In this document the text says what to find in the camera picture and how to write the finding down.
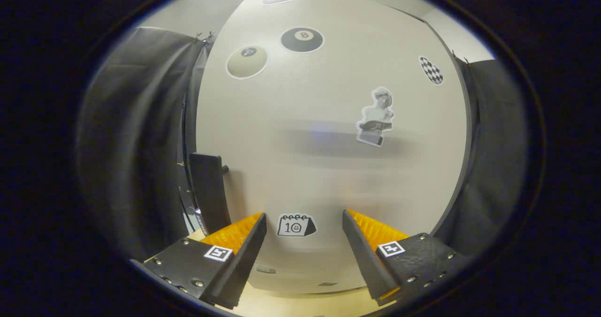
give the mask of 8 ball sticker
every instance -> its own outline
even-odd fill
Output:
[[[394,240],[393,242],[386,243],[386,244],[380,244],[378,246],[378,248],[380,249],[380,251],[382,251],[382,254],[386,257],[391,257],[393,255],[398,255],[399,253],[405,252],[403,247],[401,247],[400,244],[396,240]]]
[[[278,222],[278,236],[309,236],[317,231],[313,217],[307,214],[282,214]]]
[[[297,27],[282,34],[282,45],[294,52],[313,52],[324,44],[322,34],[313,28]]]

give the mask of calendar sticker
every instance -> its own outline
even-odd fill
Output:
[[[309,236],[317,232],[317,225],[311,215],[281,214],[279,215],[278,236]]]

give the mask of smiley face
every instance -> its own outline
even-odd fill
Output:
[[[290,227],[290,230],[292,230],[292,232],[299,233],[301,231],[301,227],[300,226],[301,226],[300,224],[294,223],[292,225],[292,227]]]

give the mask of black panel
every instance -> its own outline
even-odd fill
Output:
[[[253,264],[261,250],[262,242],[267,233],[267,220],[265,214],[261,214],[257,223],[248,234],[238,254],[223,275],[205,292],[206,297],[216,304],[228,309],[238,305],[240,295],[247,284],[248,276],[253,269]]]
[[[448,278],[446,276],[455,274],[464,261],[457,251],[427,233],[398,240],[395,244],[391,249],[400,246],[404,251],[395,250],[395,255],[387,256],[386,251],[378,247],[376,254],[399,283],[401,301],[409,300],[424,290],[432,290]]]
[[[234,258],[233,254],[224,261],[205,257],[212,248],[209,244],[184,238],[145,262],[144,266],[171,285],[184,287],[188,294],[200,298]]]
[[[223,188],[221,157],[190,154],[193,194],[208,233],[231,224]]]
[[[355,223],[353,217],[347,210],[343,212],[342,229],[348,238],[350,248],[353,250],[359,270],[363,280],[367,284],[372,299],[376,300],[397,287],[395,280],[388,274],[376,254],[371,250],[370,245],[365,240],[363,232]],[[385,304],[388,301],[378,301],[378,304]]]

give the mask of wooden floor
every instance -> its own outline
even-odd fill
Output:
[[[204,234],[199,229],[188,238],[201,240]],[[378,307],[367,287],[334,294],[286,295],[255,289],[247,283],[238,306],[233,310],[222,309],[243,317],[357,317],[389,304]]]

